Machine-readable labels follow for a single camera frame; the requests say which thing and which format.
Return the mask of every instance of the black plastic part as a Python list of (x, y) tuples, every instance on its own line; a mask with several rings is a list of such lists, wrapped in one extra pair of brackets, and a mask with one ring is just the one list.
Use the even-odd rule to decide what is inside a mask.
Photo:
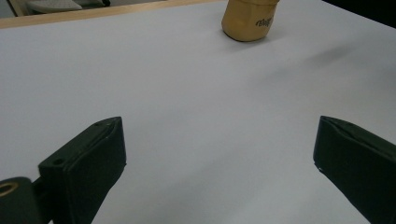
[(321, 117), (314, 161), (371, 223), (396, 223), (396, 146), (352, 123)]
[(126, 165), (121, 118), (99, 121), (42, 161), (55, 224), (92, 223)]
[(30, 179), (15, 177), (0, 182), (0, 223), (46, 223), (38, 209)]
[(337, 7), (396, 28), (394, 0), (323, 0)]

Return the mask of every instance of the gold container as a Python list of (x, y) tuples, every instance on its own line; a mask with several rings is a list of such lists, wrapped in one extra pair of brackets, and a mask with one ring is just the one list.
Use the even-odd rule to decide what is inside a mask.
[(265, 37), (274, 20), (279, 0), (229, 0), (221, 26), (226, 35), (239, 41)]

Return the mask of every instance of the tabletop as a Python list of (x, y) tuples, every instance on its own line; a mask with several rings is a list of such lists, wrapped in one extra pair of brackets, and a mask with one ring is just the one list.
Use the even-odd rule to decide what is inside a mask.
[(282, 0), (242, 43), (221, 30), (226, 4), (0, 29), (0, 179), (38, 178), (122, 116), (128, 164), (93, 223), (368, 223), (313, 149), (321, 115), (396, 143), (396, 30)]

